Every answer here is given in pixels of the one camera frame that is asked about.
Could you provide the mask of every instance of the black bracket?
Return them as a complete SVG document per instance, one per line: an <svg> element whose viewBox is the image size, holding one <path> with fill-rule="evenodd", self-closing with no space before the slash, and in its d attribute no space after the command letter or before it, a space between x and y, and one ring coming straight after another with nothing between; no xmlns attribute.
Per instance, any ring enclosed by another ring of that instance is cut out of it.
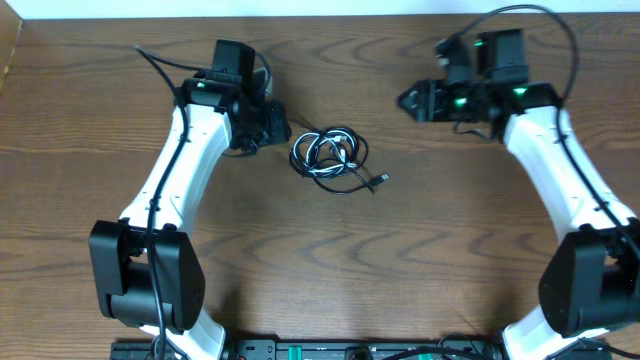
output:
<svg viewBox="0 0 640 360"><path fill-rule="evenodd" d="M626 230L637 243L640 222L630 219ZM605 263L607 255L615 264ZM615 229L581 226L565 236L540 279L538 295L547 322L571 337L640 321L639 273L639 259L625 249Z"/></svg>
<svg viewBox="0 0 640 360"><path fill-rule="evenodd" d="M154 231L165 323L173 333L195 324L204 301L204 273L186 233L165 226ZM133 261L145 244L145 229L98 220L89 236L91 264L102 315L130 327L158 326L149 265Z"/></svg>

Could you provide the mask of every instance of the black cable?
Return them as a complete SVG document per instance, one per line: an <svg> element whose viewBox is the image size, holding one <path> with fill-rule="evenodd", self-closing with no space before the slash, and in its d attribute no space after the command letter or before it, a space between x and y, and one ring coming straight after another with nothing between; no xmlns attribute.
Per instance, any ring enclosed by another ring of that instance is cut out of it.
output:
<svg viewBox="0 0 640 360"><path fill-rule="evenodd" d="M634 354L626 352L624 350L620 350L600 340L582 338L578 339L578 342L582 343L586 347L591 347L591 349L593 350L608 351L612 354L616 354L627 359L640 359L640 354Z"/></svg>
<svg viewBox="0 0 640 360"><path fill-rule="evenodd" d="M444 344L449 341L452 336L460 336L462 338L464 338L466 341L469 342L469 344L471 344L471 347L473 348L473 351L475 351L476 354L478 355L482 355L482 353L478 350L478 348L476 347L476 344L473 343L473 340L471 340L467 335L463 334L463 333L451 333L449 335L445 335L442 339L440 339L440 341L438 341L438 347L444 348ZM450 357L448 357L445 354L442 354L442 358L445 360L451 360Z"/></svg>
<svg viewBox="0 0 640 360"><path fill-rule="evenodd" d="M159 63L163 63L165 65L169 65L169 66L173 66L175 68L178 69L183 69L183 70L191 70L191 71L206 71L206 69L203 68L199 68L197 66L191 66L191 65L183 65L183 64L178 64L176 62L173 62L171 60L167 60L167 59L163 59L160 56L154 54L154 53L150 53L144 49L142 49L141 47L136 45L136 50L138 50L138 48L140 48L142 51L144 51L150 58L152 58L153 60L159 62Z"/></svg>
<svg viewBox="0 0 640 360"><path fill-rule="evenodd" d="M187 111L185 109L184 101L178 89L171 82L171 79L169 79L167 74L154 61L154 58L151 55L149 55L143 48L137 45L134 48L140 55L142 55L142 57L145 58L145 60L147 60L151 64L151 66L153 66L153 68L160 74L160 76L162 76L162 79L165 81L165 83L171 90L176 106L178 106L178 108L180 109L180 114L182 115L183 130L182 130L182 135L180 135L180 141L178 142L178 146L176 147L176 150L171 156L171 159L169 160L169 163L167 164L166 169L162 173L162 176L160 177L160 181L158 181L158 185L156 187L156 190L153 193L153 197L151 198L151 201L149 201L149 217L147 218L147 231L145 235L145 246L147 248L149 273L151 275L151 287L153 290L153 295L156 300L156 307L158 311L158 330L159 330L158 342L160 344L160 349L158 351L157 357L159 359L164 359L165 346L166 346L165 345L166 344L166 324L164 319L164 309L162 305L162 295L160 293L160 284L158 281L158 271L156 269L157 254L155 251L155 244L153 240L153 228L154 228L156 211L158 210L157 204L160 200L162 189L165 183L167 182L167 179L169 178L169 174L171 174L171 170L173 169L173 166L178 160L178 157L180 156L180 152L182 151L182 148L184 147L189 137L189 120L187 117Z"/></svg>
<svg viewBox="0 0 640 360"><path fill-rule="evenodd" d="M569 73L569 78L567 80L567 86L564 89L564 93L563 93L562 97L560 98L560 100L558 101L558 104L556 106L555 126L556 126L556 133L558 135L558 140L557 141L560 144L560 146L562 146L562 149L563 149L564 153L566 154L567 159L569 159L569 162L571 163L571 165L575 169L576 173L578 174L578 177L580 177L580 179L584 183L585 187L587 188L587 190L589 191L591 196L594 198L594 200L598 204L600 210L602 210L605 213L605 215L607 215L607 217L614 224L616 230L621 235L621 241L631 248L631 250L633 251L633 253L636 256L636 258L640 258L640 249L633 242L633 238L624 229L624 227L620 223L620 220L618 220L618 218L615 217L613 212L611 212L611 210L609 209L609 206L607 205L607 203L605 203L605 201L602 200L602 198L600 197L600 195L598 194L596 189L593 187L593 185L591 184L591 182L589 181L587 176L584 174L584 172L582 171L582 169L578 165L578 162L573 157L573 154L571 153L571 151L569 150L569 147L567 145L567 142L566 142L567 135L565 135L562 132L562 129L560 127L561 126L561 124L560 124L561 111L562 111L562 108L563 108L564 104L569 99L569 95L571 94L571 90L573 89L573 85L575 83L576 76L578 74L578 65L580 63L580 57L579 57L579 52L578 52L578 43L576 41L575 34L573 33L573 31L571 30L569 25L564 20L562 20L560 15L558 15L555 12L547 9L546 7L539 6L539 5L530 5L530 4L527 4L527 5L512 5L512 6L505 6L505 7L493 10L491 12L488 12L488 13L480 16L479 18L474 20L471 24L469 24L467 27L465 27L462 31L455 33L454 35L452 35L447 40L450 41L450 40L454 39L455 37L463 36L464 34L469 32L469 30L473 29L475 26L477 26L481 22L487 20L488 18L490 18L490 17L492 17L494 15L500 14L500 13L505 12L505 11L520 10L520 9L529 9L529 10L541 11L542 13L544 13L545 15L547 15L551 19L553 19L558 25L560 25L560 27L564 30L565 34L569 38L569 45L571 47L571 70L570 70L570 73Z"/></svg>
<svg viewBox="0 0 640 360"><path fill-rule="evenodd" d="M451 355L451 356L459 356L462 358L467 358L470 360L488 360L484 355L472 354L467 351L455 350L455 349L444 349L436 346L418 346L415 349L407 350L403 352L399 352L395 355L387 356L382 360L402 360L408 357L422 355L422 354L441 354L441 355Z"/></svg>
<svg viewBox="0 0 640 360"><path fill-rule="evenodd" d="M306 153L300 149L302 144L308 143ZM331 156L319 159L322 148L330 145ZM364 156L358 160L360 149L364 147ZM330 127L325 130L309 129L295 142L289 152L289 164L302 177L312 178L323 190L336 195L347 195L364 188L374 193L374 186L389 179L388 174L374 177L367 181L359 173L369 156L369 143L353 129L348 127ZM320 180L334 179L339 176L353 174L362 185L349 190L335 190L324 185Z"/></svg>
<svg viewBox="0 0 640 360"><path fill-rule="evenodd" d="M256 52L256 56L262 62L262 65L264 66L264 71L266 71L267 73L267 78L265 79L264 83L260 87L260 90L257 92L257 95L258 96L266 95L265 92L267 91L267 88L269 87L269 83L271 82L271 67L267 62L267 59L264 58L264 55L260 54L259 52Z"/></svg>

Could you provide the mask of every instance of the wooden table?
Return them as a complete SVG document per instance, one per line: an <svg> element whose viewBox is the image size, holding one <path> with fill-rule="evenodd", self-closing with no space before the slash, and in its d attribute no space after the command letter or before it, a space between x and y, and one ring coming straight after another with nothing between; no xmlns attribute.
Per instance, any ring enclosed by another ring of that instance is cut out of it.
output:
<svg viewBox="0 0 640 360"><path fill-rule="evenodd" d="M557 246L527 175L504 146L395 105L442 76L432 46L473 18L26 22L0 97L0 358L105 358L115 339L143 336L100 315L87 247L93 223L137 194L170 124L170 93L134 44L205 66L216 39L247 42L291 116L352 126L371 144L370 173L391 175L375 196L341 197L296 176L289 145L220 160L192 236L216 321L281 338L425 339L519 320ZM566 18L582 48L577 135L640 210L640 15ZM561 89L568 52L553 23L505 15L482 29L520 26L532 80ZM637 330L608 339L640 351Z"/></svg>

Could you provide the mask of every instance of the cable connector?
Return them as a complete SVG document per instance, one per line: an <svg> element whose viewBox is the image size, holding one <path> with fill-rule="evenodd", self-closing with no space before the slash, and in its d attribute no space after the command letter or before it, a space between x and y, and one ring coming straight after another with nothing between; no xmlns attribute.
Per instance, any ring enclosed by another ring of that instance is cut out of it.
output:
<svg viewBox="0 0 640 360"><path fill-rule="evenodd" d="M378 186L384 182L387 182L387 180L389 180L389 174L382 174L379 176L374 177L373 179L371 179L369 181L369 185L371 186Z"/></svg>

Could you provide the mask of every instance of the green connector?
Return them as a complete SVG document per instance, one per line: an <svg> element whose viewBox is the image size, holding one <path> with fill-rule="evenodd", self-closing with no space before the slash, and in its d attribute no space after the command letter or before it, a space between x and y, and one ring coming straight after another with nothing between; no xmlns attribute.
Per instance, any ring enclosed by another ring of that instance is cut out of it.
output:
<svg viewBox="0 0 640 360"><path fill-rule="evenodd" d="M300 346L289 346L289 360L302 360L302 348Z"/></svg>

